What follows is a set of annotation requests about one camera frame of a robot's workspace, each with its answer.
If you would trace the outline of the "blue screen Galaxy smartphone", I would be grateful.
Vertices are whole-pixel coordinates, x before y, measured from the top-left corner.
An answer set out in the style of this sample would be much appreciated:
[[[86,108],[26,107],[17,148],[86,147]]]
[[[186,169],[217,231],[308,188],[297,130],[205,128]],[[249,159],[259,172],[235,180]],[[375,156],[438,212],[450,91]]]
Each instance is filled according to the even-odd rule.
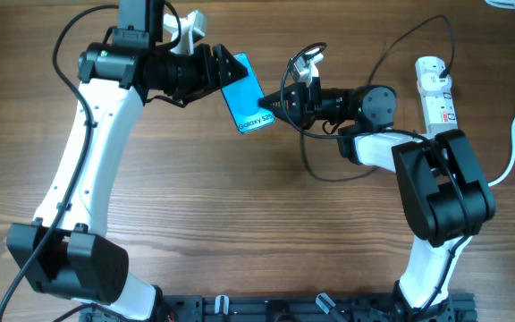
[[[275,122],[274,114],[258,104],[259,99],[264,97],[264,92],[248,55],[238,53],[233,57],[248,71],[245,78],[222,88],[236,129],[240,134],[247,134],[272,125]]]

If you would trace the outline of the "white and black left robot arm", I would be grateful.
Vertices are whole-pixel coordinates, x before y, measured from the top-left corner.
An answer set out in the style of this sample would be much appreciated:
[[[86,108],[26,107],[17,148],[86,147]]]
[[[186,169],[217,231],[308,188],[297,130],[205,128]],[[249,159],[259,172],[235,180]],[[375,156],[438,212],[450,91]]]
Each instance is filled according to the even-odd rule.
[[[183,106],[246,77],[222,45],[189,55],[162,47],[93,43],[80,58],[77,112],[52,185],[28,225],[10,227],[6,245],[31,288],[128,321],[165,315],[156,286],[129,270],[125,249],[107,240],[114,178],[152,89]]]

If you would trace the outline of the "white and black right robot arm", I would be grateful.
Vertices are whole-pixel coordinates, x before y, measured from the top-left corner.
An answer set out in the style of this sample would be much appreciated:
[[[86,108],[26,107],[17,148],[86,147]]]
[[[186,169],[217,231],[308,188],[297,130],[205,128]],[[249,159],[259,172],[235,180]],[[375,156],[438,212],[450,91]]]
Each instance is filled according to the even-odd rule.
[[[415,239],[385,313],[419,321],[448,311],[447,284],[458,257],[495,213],[494,196],[464,132],[395,130],[396,93],[383,85],[321,89],[297,82],[258,104],[303,136],[316,121],[347,122],[333,136],[341,156],[395,173]]]

